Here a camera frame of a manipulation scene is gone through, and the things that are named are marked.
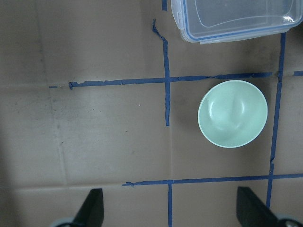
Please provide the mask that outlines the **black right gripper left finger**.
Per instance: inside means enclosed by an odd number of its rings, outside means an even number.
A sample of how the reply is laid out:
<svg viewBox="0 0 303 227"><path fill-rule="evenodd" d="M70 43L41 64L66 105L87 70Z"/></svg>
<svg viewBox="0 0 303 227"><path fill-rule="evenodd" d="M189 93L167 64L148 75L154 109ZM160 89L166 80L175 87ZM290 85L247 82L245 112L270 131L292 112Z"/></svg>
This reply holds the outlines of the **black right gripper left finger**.
<svg viewBox="0 0 303 227"><path fill-rule="evenodd" d="M84 203L73 219L72 227L101 227L104 221L104 200L102 188L91 189Z"/></svg>

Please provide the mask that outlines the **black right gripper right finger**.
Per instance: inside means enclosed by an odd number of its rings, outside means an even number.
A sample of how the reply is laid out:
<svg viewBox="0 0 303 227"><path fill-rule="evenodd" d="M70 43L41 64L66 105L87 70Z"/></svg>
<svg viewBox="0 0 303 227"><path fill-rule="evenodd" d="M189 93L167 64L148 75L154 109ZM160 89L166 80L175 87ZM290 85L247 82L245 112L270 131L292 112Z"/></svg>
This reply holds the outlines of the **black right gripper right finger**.
<svg viewBox="0 0 303 227"><path fill-rule="evenodd" d="M242 227L275 227L277 217L249 187L238 187L236 217Z"/></svg>

